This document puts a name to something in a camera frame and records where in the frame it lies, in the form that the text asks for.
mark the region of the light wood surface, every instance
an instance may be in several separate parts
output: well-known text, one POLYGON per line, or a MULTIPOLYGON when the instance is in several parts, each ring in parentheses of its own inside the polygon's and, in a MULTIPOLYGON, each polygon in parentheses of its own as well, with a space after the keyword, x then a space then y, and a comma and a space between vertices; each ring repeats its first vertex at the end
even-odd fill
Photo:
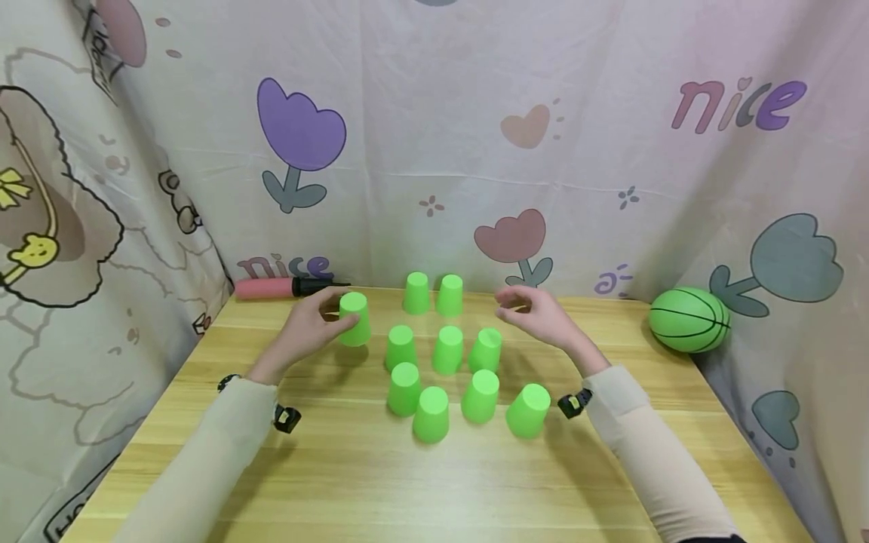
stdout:
MULTIPOLYGON (((491 295, 466 295, 464 314, 445 319, 434 311, 405 315, 400 290, 360 290, 368 296, 371 341, 357 349, 332 345, 290 369, 280 401, 300 409, 302 421, 290 436, 268 437, 210 541, 659 540, 619 462, 585 415, 568 421, 553 403, 540 438, 522 441, 507 430, 506 406, 526 383, 540 383, 554 400, 579 390, 580 377, 563 353, 498 321, 491 295), (448 323, 464 331, 466 355, 480 328, 492 326, 504 335, 499 411, 487 425, 472 426, 461 416, 467 363, 450 377, 431 370, 434 338, 448 323), (423 386, 437 384, 449 394, 451 429, 437 445, 415 441, 410 420, 395 418, 385 407, 383 357, 395 324, 415 331, 423 386)), ((700 372, 653 339, 645 323, 647 304, 561 301, 604 354, 646 389, 749 543, 811 541, 700 372)), ((244 373, 291 305, 227 304, 64 543, 111 540, 193 432, 216 397, 216 383, 244 373)))

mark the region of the right hand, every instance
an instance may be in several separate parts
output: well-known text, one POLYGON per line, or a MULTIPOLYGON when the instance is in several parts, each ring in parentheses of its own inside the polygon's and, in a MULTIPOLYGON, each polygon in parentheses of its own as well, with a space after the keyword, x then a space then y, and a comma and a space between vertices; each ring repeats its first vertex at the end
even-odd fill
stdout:
POLYGON ((568 351, 585 337, 560 303, 545 290, 515 285, 502 288, 494 298, 501 305, 495 315, 536 340, 568 351))

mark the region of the forearm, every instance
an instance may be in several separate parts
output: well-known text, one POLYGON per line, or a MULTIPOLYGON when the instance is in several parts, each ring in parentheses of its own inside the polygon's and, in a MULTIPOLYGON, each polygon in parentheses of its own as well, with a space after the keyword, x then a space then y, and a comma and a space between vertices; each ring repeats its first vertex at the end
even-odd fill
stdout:
POLYGON ((277 388, 232 380, 127 517, 118 543, 199 543, 271 427, 277 388))
POLYGON ((587 412, 595 430, 619 458, 664 543, 737 533, 712 484, 631 374, 611 367, 597 347, 569 354, 594 394, 587 412))

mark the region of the green basketball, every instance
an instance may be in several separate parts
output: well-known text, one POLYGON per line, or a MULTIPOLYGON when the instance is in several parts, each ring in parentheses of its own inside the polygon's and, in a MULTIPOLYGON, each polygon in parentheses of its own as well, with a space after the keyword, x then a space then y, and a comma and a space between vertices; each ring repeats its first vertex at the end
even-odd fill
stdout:
POLYGON ((730 332, 730 312, 699 288, 679 287, 655 298, 649 327, 658 341, 681 353, 718 347, 730 332))

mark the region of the gray tulip print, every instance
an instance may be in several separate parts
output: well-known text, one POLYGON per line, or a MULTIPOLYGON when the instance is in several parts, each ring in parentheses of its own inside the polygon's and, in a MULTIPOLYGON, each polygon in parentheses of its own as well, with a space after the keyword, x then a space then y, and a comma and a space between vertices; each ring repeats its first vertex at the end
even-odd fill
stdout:
POLYGON ((783 300, 824 301, 839 290, 845 270, 836 262, 836 242, 818 235, 818 219, 807 213, 780 218, 754 241, 752 276, 730 282, 730 268, 718 266, 709 277, 709 290, 733 312, 766 317, 769 307, 746 296, 763 288, 783 300))

